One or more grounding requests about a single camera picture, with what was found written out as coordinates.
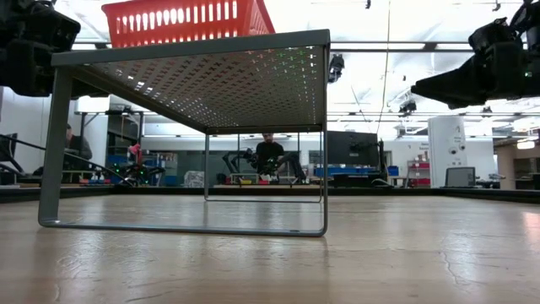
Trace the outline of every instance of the floor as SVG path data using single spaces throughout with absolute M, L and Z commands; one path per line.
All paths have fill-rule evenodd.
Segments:
M 317 204 L 211 203 L 206 215 L 202 205 L 176 196 L 75 198 L 62 201 L 61 217 L 321 223 Z M 2 303 L 540 302 L 540 205 L 335 197 L 323 238 L 47 229 L 36 212 L 36 203 L 0 205 Z

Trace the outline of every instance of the cable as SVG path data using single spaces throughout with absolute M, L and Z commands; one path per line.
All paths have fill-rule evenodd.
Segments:
M 360 111 L 360 113 L 362 114 L 362 117 L 364 118 L 365 123 L 368 125 L 368 131 L 370 131 L 370 133 L 371 133 L 370 122 L 368 122 L 368 120 L 365 119 L 364 112 L 363 112 L 362 109 L 360 108 L 360 103 L 359 103 L 359 101 L 358 101 L 358 97 L 356 97 L 356 93 L 354 92 L 354 88 L 353 88 L 352 85 L 351 85 L 351 90 L 353 91 L 353 96 L 354 96 L 354 99 L 356 100 L 356 104 L 358 105 L 359 111 Z
M 382 112 L 385 110 L 386 103 L 386 76 L 388 75 L 388 57 L 390 56 L 390 8 L 392 0 L 388 0 L 388 31 L 386 32 L 386 63 L 385 63 L 385 81 L 382 87 L 382 102 L 381 102 L 381 114 L 379 114 L 379 122 L 377 123 L 377 132 L 379 134 L 379 127 L 381 126 Z
M 22 140 L 20 140 L 20 139 L 10 138 L 9 136 L 5 136 L 5 135 L 3 135 L 3 134 L 0 134 L 0 138 L 5 138 L 5 139 L 7 139 L 7 140 L 13 140 L 13 141 L 16 142 L 16 143 L 24 144 L 24 145 L 29 146 L 29 147 L 31 147 L 31 148 L 35 148 L 35 149 L 40 149 L 40 150 L 42 150 L 42 151 L 46 151 L 45 148 L 40 147 L 39 145 L 27 143 L 27 142 L 24 142 L 24 141 L 22 141 Z M 69 153 L 66 153 L 66 152 L 64 152 L 64 155 L 68 155 L 69 157 L 73 157 L 74 159 L 82 160 L 82 161 L 87 162 L 87 163 L 89 163 L 89 164 L 91 164 L 91 165 L 93 165 L 93 166 L 97 166 L 97 167 L 99 167 L 99 168 L 101 168 L 101 169 L 103 169 L 103 170 L 105 170 L 105 171 L 107 171 L 107 172 L 109 172 L 109 173 L 112 173 L 114 176 L 120 177 L 120 178 L 121 178 L 124 182 L 126 182 L 129 186 L 134 187 L 133 184 L 131 184 L 124 176 L 121 176 L 120 174 L 114 172 L 113 170 L 111 170 L 111 169 L 109 169 L 109 168 L 105 168 L 105 167 L 102 166 L 102 165 L 98 165 L 98 164 L 96 164 L 96 163 L 94 163 L 94 162 L 91 162 L 91 161 L 89 161 L 89 160 L 86 160 L 86 159 L 84 159 L 84 158 L 82 158 L 82 157 L 79 157 L 79 156 L 76 156 L 76 155 L 72 155 L 72 154 L 69 154 Z

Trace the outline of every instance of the black monitor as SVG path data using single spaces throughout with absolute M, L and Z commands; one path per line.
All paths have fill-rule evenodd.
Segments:
M 328 164 L 379 166 L 376 133 L 328 131 Z
M 5 136 L 17 139 L 17 133 L 6 134 Z M 15 147 L 17 142 L 7 138 L 0 138 L 0 161 L 11 162 L 15 158 Z

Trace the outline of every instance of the white cylinder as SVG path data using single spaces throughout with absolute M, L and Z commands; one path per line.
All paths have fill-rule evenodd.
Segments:
M 444 187 L 446 169 L 467 166 L 463 117 L 430 118 L 428 135 L 431 187 Z

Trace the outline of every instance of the red plastic basket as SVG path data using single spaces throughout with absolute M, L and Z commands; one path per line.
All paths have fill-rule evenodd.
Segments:
M 275 33 L 263 0 L 133 0 L 101 9 L 113 47 Z

